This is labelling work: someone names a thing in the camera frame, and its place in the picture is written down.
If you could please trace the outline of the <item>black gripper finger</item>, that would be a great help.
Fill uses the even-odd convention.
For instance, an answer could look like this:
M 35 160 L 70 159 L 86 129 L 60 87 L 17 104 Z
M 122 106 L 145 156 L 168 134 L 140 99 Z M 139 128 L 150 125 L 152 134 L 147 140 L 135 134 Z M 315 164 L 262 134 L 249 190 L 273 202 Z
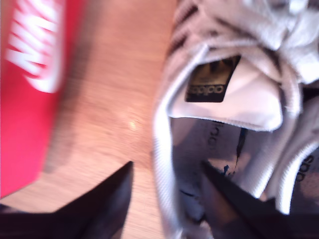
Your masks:
M 211 178 L 217 173 L 209 163 L 201 163 L 201 193 L 206 221 L 214 239 L 263 239 L 243 215 L 229 202 L 214 185 L 218 180 Z
M 133 162 L 56 211 L 57 239 L 119 239 L 130 205 Z

